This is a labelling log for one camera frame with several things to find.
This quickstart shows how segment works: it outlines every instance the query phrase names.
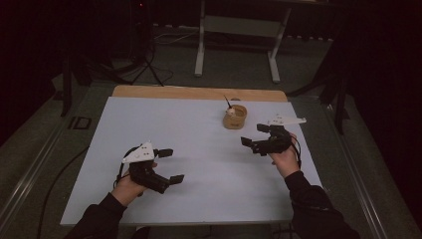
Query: white stand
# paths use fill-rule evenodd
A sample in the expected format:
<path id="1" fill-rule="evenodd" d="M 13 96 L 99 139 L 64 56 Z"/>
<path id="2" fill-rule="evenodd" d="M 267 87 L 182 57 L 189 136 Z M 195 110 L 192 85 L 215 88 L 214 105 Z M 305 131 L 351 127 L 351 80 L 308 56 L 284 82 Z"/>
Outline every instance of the white stand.
<path id="1" fill-rule="evenodd" d="M 220 32 L 230 34 L 252 35 L 260 37 L 274 37 L 276 44 L 268 53 L 271 75 L 274 83 L 280 82 L 279 70 L 276 62 L 276 55 L 282 43 L 283 34 L 289 20 L 292 9 L 285 11 L 283 22 L 228 18 L 205 15 L 205 0 L 201 1 L 201 19 L 199 22 L 199 47 L 196 57 L 195 76 L 202 77 L 204 65 L 204 35 L 207 32 Z"/>

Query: white tabletop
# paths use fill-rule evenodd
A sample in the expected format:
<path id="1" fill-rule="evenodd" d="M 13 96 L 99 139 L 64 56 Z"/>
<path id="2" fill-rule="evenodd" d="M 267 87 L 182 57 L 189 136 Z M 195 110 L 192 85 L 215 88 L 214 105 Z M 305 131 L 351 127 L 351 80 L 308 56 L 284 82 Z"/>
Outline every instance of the white tabletop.
<path id="1" fill-rule="evenodd" d="M 291 220 L 289 190 L 268 156 L 253 154 L 240 137 L 267 139 L 256 130 L 276 114 L 296 117 L 290 103 L 237 102 L 248 109 L 245 126 L 223 127 L 227 104 L 213 100 L 109 98 L 62 218 L 75 225 L 90 204 L 112 190 L 124 154 L 151 141 L 174 150 L 157 158 L 155 172 L 169 178 L 185 174 L 164 194 L 147 190 L 124 212 L 121 224 L 192 225 L 266 223 Z M 320 185 L 298 124 L 287 125 L 302 147 L 302 171 Z"/>

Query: black sleeve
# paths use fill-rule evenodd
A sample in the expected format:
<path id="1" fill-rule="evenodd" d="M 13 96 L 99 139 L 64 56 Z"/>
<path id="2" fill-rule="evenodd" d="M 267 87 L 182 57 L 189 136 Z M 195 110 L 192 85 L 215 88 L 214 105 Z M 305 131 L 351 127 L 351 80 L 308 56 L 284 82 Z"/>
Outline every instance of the black sleeve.
<path id="1" fill-rule="evenodd" d="M 125 209 L 126 207 L 109 193 L 99 205 L 93 204 L 87 208 L 82 219 L 65 239 L 115 239 L 118 222 Z"/>
<path id="2" fill-rule="evenodd" d="M 344 222 L 341 213 L 333 208 L 323 189 L 310 185 L 301 171 L 286 177 L 285 182 L 294 209 L 292 224 L 302 239 L 360 238 Z"/>

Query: table leg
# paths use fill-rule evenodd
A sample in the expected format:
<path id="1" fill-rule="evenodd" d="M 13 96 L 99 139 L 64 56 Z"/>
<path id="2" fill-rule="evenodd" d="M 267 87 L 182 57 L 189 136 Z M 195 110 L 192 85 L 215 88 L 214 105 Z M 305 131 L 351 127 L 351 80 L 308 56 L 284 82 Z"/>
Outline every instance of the table leg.
<path id="1" fill-rule="evenodd" d="M 201 19 L 199 21 L 199 47 L 196 56 L 195 77 L 202 77 L 202 68 L 204 65 L 204 21 L 205 21 L 205 0 L 201 1 Z"/>
<path id="2" fill-rule="evenodd" d="M 292 8 L 286 9 L 283 22 L 280 24 L 279 32 L 277 33 L 276 45 L 274 46 L 273 51 L 268 52 L 268 61 L 270 63 L 271 76 L 273 78 L 273 82 L 276 84 L 280 82 L 279 69 L 277 67 L 277 62 L 276 62 L 276 55 L 277 55 L 277 52 L 279 51 L 280 44 L 282 43 L 283 34 L 285 33 L 286 26 L 288 24 L 288 20 L 289 20 L 289 16 L 291 12 L 292 12 Z"/>

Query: human hand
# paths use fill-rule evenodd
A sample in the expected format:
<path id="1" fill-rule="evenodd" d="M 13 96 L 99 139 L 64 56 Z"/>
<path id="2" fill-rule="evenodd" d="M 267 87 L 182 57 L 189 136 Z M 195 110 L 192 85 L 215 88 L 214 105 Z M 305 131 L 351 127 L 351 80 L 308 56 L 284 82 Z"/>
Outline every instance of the human hand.
<path id="1" fill-rule="evenodd" d="M 295 144 L 296 135 L 291 132 L 290 135 L 292 136 L 292 143 Z M 301 170 L 298 165 L 296 152 L 292 146 L 281 153 L 269 153 L 269 156 L 283 178 Z"/>
<path id="2" fill-rule="evenodd" d="M 127 171 L 123 177 L 118 181 L 111 194 L 114 198 L 120 202 L 121 205 L 127 206 L 132 202 L 139 194 L 143 193 L 146 189 L 145 186 L 139 185 L 130 179 L 129 172 Z"/>

